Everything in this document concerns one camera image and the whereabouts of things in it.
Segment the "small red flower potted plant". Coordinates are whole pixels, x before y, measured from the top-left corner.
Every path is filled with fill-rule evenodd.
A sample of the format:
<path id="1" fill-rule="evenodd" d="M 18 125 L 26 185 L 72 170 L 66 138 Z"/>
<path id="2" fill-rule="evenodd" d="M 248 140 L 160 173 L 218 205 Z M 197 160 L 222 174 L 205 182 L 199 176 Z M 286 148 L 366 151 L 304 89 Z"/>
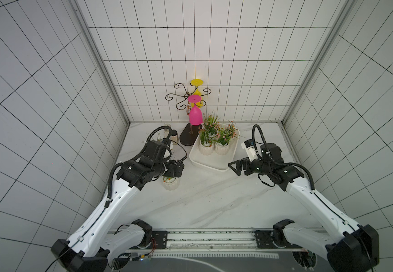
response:
<path id="1" fill-rule="evenodd" d="M 230 142 L 236 138 L 238 138 L 238 129 L 236 128 L 236 124 L 230 121 L 226 128 L 226 140 Z"/>

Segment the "pink potted plant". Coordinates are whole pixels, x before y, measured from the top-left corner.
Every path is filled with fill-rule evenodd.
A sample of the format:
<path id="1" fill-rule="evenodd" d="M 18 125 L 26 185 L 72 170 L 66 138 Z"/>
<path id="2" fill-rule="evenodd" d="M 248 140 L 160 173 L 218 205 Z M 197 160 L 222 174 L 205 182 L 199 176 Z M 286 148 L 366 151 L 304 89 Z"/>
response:
<path id="1" fill-rule="evenodd" d="M 218 133 L 215 139 L 215 151 L 218 155 L 226 155 L 229 150 L 229 143 L 226 140 L 226 126 L 218 127 Z"/>

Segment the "green potted plant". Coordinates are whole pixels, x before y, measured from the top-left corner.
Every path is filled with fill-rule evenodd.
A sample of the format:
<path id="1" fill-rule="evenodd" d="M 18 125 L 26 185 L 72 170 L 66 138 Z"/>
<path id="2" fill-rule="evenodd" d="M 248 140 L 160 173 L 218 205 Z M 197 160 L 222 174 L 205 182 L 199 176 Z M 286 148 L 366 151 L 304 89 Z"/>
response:
<path id="1" fill-rule="evenodd" d="M 202 155 L 211 155 L 214 151 L 214 144 L 210 133 L 205 129 L 202 128 L 199 131 L 199 150 Z"/>
<path id="2" fill-rule="evenodd" d="M 209 115 L 204 115 L 203 127 L 206 130 L 206 132 L 210 138 L 213 138 L 214 136 L 216 136 L 218 133 L 218 127 L 219 127 L 218 116 L 215 115 L 214 113 L 211 113 Z"/>

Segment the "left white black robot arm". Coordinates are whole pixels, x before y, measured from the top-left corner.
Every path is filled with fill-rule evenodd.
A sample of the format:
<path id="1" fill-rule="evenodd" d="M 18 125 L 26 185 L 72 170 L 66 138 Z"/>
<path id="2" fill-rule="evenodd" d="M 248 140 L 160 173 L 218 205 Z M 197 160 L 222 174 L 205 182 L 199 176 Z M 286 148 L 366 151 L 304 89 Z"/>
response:
<path id="1" fill-rule="evenodd" d="M 108 236 L 125 205 L 142 191 L 149 182 L 161 177 L 180 177 L 184 158 L 172 160 L 170 139 L 147 141 L 142 151 L 132 159 L 117 163 L 110 171 L 108 189 L 104 198 L 88 219 L 67 239 L 58 239 L 51 252 L 68 272 L 103 272 L 107 267 L 119 270 L 132 257 L 134 247 L 154 247 L 152 226 L 141 219 L 133 221 L 126 229 Z"/>

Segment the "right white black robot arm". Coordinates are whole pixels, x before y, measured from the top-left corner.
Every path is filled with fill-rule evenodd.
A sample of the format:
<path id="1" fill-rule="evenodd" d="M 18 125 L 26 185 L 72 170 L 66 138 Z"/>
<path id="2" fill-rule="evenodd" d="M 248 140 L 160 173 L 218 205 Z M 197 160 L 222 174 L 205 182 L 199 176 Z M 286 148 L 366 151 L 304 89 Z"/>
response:
<path id="1" fill-rule="evenodd" d="M 249 139 L 242 148 L 247 156 L 228 164 L 236 175 L 267 176 L 301 203 L 325 230 L 319 233 L 284 219 L 272 228 L 270 240 L 275 247 L 301 246 L 327 260 L 336 272 L 367 272 L 379 264 L 378 232 L 368 224 L 359 224 L 318 192 L 303 166 L 284 162 L 281 149 L 273 143 L 261 145 L 258 151 Z"/>

